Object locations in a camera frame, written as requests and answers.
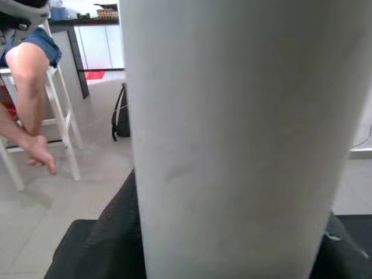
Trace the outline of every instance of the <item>white cylindrical object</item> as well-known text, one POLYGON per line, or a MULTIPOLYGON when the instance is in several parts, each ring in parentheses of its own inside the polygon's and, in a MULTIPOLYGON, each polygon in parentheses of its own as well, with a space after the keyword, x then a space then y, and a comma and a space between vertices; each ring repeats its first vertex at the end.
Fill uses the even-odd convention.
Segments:
POLYGON ((148 278, 308 278, 372 76, 372 2, 120 10, 148 278))

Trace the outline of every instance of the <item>black countertop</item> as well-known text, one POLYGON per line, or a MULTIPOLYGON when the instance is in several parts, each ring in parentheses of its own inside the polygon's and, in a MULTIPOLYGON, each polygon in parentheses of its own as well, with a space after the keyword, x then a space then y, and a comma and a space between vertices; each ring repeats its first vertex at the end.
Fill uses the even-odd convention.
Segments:
POLYGON ((86 26, 86 25, 115 25, 119 24, 119 19, 69 19, 49 21, 50 26, 86 26))

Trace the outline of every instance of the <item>person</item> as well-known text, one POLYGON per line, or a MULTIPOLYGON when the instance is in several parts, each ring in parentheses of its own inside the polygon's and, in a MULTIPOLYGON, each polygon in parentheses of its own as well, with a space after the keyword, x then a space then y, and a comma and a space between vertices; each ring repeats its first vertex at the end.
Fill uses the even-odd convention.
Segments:
POLYGON ((0 135, 16 142, 28 154, 27 164, 47 166, 56 174, 56 161, 48 150, 47 140, 40 135, 45 116, 45 79, 49 66, 56 67, 62 53, 44 29, 37 28, 19 45, 8 42, 0 67, 9 67, 17 87, 17 115, 20 127, 0 104, 0 135))

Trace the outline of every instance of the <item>black backpack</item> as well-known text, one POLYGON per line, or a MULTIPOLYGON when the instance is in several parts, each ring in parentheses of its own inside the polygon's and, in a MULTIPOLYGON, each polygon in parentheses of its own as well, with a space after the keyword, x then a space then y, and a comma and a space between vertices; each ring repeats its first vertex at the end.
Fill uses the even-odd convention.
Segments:
POLYGON ((121 91, 117 99, 114 112, 111 118, 112 123, 112 138, 117 141, 116 136, 130 137, 130 125, 128 115, 127 102, 127 86, 125 83, 121 85, 121 91))

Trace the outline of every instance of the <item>blue denim shorts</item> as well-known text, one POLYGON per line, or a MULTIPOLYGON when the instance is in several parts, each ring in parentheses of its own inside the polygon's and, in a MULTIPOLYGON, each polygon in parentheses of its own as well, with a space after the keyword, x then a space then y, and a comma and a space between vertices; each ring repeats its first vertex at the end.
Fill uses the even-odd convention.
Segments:
MULTIPOLYGON (((47 35, 47 32, 45 32, 42 28, 37 28, 34 32, 32 32, 26 39, 23 40, 23 42, 30 42, 32 44, 36 44, 39 46, 46 54, 46 56, 49 58, 50 65, 54 68, 57 67, 58 62, 60 61, 62 57, 62 53, 58 46, 55 44, 54 40, 47 35)), ((9 50, 13 48, 12 42, 9 41, 6 45, 5 52, 0 58, 0 67, 7 67, 5 60, 5 55, 9 50)))

